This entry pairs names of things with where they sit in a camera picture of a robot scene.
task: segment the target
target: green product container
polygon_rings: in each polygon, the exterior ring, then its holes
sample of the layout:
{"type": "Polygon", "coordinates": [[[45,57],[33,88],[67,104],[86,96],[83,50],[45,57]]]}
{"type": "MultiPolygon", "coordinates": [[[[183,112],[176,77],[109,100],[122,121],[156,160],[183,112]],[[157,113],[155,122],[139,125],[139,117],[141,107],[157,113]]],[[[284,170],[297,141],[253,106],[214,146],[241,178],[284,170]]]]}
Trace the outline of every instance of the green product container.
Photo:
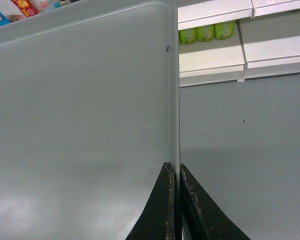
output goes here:
{"type": "Polygon", "coordinates": [[[215,38],[215,25],[198,26],[196,36],[199,42],[208,42],[215,38]]]}
{"type": "Polygon", "coordinates": [[[229,39],[235,32],[235,20],[215,24],[215,38],[218,40],[229,39]]]}
{"type": "Polygon", "coordinates": [[[196,28],[189,28],[179,31],[180,43],[181,44],[193,44],[197,41],[196,28]]]}

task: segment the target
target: white shelf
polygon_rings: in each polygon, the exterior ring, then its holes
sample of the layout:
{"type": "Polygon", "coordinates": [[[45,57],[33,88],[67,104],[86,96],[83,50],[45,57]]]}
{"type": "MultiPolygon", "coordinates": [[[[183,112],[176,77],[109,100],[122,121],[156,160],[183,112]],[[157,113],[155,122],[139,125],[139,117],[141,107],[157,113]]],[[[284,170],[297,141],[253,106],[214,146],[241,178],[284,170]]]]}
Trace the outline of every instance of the white shelf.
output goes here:
{"type": "Polygon", "coordinates": [[[300,72],[300,11],[242,19],[245,78],[300,72]]]}
{"type": "Polygon", "coordinates": [[[253,17],[300,9],[300,0],[252,0],[253,17]]]}
{"type": "Polygon", "coordinates": [[[252,16],[251,0],[178,0],[178,29],[189,29],[252,16]]]}
{"type": "Polygon", "coordinates": [[[179,46],[180,87],[239,80],[244,65],[237,28],[233,37],[226,40],[179,46]]]}

